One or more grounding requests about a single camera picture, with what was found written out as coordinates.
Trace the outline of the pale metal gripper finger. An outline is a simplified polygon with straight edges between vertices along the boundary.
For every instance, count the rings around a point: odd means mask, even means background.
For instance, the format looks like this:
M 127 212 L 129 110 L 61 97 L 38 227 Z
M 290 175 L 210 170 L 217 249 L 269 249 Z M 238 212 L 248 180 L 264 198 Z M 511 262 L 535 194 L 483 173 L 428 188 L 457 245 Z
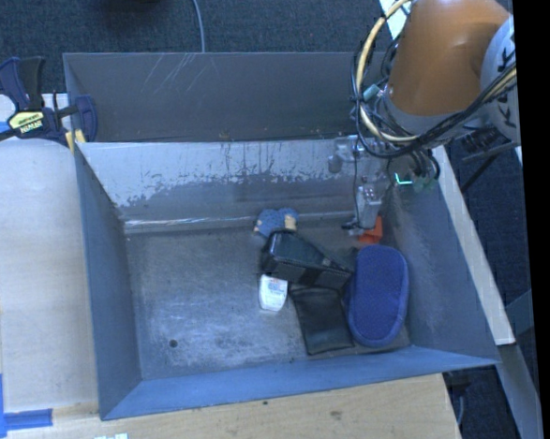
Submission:
M 371 207 L 371 216 L 373 219 L 372 227 L 375 227 L 375 224 L 377 223 L 377 220 L 378 220 L 379 210 L 382 202 L 381 202 L 380 192 L 373 187 L 369 189 L 369 203 Z
M 372 227 L 372 216 L 367 194 L 361 186 L 356 188 L 354 203 L 353 217 L 351 220 L 344 222 L 341 227 L 345 230 L 369 230 Z

